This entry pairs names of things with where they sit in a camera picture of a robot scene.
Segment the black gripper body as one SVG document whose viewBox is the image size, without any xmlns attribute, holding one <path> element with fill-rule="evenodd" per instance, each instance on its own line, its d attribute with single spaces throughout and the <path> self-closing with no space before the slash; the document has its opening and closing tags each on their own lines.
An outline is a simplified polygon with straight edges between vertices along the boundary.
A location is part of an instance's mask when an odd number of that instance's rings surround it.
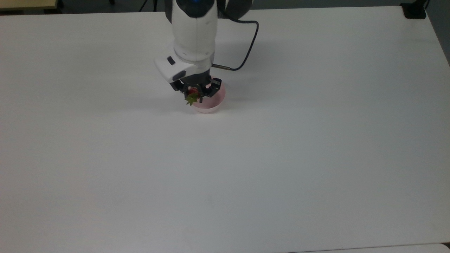
<svg viewBox="0 0 450 253">
<path fill-rule="evenodd" d="M 222 80 L 218 78 L 212 78 L 210 75 L 210 71 L 206 71 L 204 73 L 194 74 L 175 80 L 174 91 L 179 91 L 180 93 L 182 93 L 183 87 L 191 86 L 191 88 L 197 90 L 197 99 L 202 99 L 199 98 L 199 86 L 201 85 L 210 85 L 212 90 L 211 95 L 213 97 L 221 90 Z"/>
</svg>

